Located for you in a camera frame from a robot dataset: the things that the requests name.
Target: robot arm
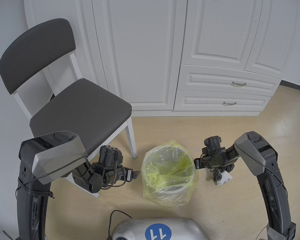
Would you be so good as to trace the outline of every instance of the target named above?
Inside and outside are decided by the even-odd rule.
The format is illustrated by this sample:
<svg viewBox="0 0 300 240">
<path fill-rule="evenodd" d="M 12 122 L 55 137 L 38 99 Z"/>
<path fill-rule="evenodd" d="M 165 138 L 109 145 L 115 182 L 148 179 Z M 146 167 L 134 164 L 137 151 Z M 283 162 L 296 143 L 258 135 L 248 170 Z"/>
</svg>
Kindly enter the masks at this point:
<svg viewBox="0 0 300 240">
<path fill-rule="evenodd" d="M 91 193 L 109 189 L 118 180 L 130 182 L 139 172 L 122 166 L 119 149 L 102 146 L 99 162 L 92 165 L 78 135 L 54 132 L 22 142 L 18 178 L 18 240 L 44 240 L 51 182 L 73 175 L 75 183 Z"/>
<path fill-rule="evenodd" d="M 214 180 L 220 172 L 231 171 L 241 157 L 249 170 L 257 177 L 268 214 L 268 240 L 291 240 L 296 234 L 296 225 L 291 222 L 287 192 L 283 184 L 277 152 L 258 133 L 244 133 L 228 149 L 221 148 L 221 138 L 205 139 L 203 157 L 195 159 L 196 168 L 214 169 Z"/>
</svg>

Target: chair seat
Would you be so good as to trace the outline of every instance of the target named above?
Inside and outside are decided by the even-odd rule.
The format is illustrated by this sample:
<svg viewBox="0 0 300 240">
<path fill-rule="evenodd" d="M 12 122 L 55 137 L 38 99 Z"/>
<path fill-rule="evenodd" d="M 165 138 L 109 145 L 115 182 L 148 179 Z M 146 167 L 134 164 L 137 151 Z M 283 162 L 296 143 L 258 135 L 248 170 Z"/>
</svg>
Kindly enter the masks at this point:
<svg viewBox="0 0 300 240">
<path fill-rule="evenodd" d="M 78 134 L 90 155 L 130 116 L 131 105 L 87 79 L 79 79 L 30 120 L 34 137 L 55 131 Z"/>
</svg>

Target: yellow trash bag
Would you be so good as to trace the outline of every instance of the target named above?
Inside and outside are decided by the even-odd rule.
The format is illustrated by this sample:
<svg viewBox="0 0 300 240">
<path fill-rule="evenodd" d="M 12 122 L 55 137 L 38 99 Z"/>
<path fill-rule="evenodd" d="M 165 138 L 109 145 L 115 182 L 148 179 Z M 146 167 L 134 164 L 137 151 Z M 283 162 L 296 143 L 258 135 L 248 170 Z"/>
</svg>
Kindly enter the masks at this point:
<svg viewBox="0 0 300 240">
<path fill-rule="evenodd" d="M 199 180 L 190 153 L 177 142 L 153 148 L 142 163 L 144 198 L 162 207 L 188 204 Z"/>
</svg>

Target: blue round sticker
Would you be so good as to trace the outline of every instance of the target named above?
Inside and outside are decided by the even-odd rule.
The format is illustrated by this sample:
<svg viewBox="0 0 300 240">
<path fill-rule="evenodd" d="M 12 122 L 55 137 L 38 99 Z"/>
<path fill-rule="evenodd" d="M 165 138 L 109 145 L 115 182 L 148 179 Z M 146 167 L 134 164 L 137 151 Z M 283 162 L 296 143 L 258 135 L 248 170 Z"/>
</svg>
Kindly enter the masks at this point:
<svg viewBox="0 0 300 240">
<path fill-rule="evenodd" d="M 170 240 L 171 236 L 171 229 L 161 223 L 152 224 L 145 231 L 147 240 Z"/>
</svg>

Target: light wood floor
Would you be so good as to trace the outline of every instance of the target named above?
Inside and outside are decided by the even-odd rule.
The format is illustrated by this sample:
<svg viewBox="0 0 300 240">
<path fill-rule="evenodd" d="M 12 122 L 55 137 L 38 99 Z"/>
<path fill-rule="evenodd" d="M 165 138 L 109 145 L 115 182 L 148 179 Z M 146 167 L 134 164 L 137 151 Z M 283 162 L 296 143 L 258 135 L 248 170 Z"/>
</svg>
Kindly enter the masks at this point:
<svg viewBox="0 0 300 240">
<path fill-rule="evenodd" d="M 193 158 L 200 156 L 205 138 L 219 135 L 229 147 L 246 131 L 256 131 L 278 152 L 278 165 L 289 192 L 292 221 L 300 226 L 300 91 L 279 86 L 265 110 L 253 117 L 135 117 L 133 128 L 138 151 L 130 156 L 126 133 L 110 144 L 124 156 L 123 165 L 141 168 L 144 155 L 153 147 L 176 140 Z M 216 186 L 207 169 L 199 170 L 199 182 L 188 205 L 162 208 L 143 198 L 141 176 L 123 187 L 100 191 L 95 198 L 65 179 L 53 182 L 55 199 L 49 199 L 46 234 L 52 239 L 97 239 L 107 237 L 112 210 L 134 218 L 184 216 L 198 221 L 211 240 L 255 240 L 268 222 L 260 188 L 242 159 L 230 173 L 233 179 Z M 126 216 L 115 213 L 112 229 Z M 267 238 L 266 230 L 259 238 Z M 295 239 L 300 239 L 297 231 Z"/>
</svg>

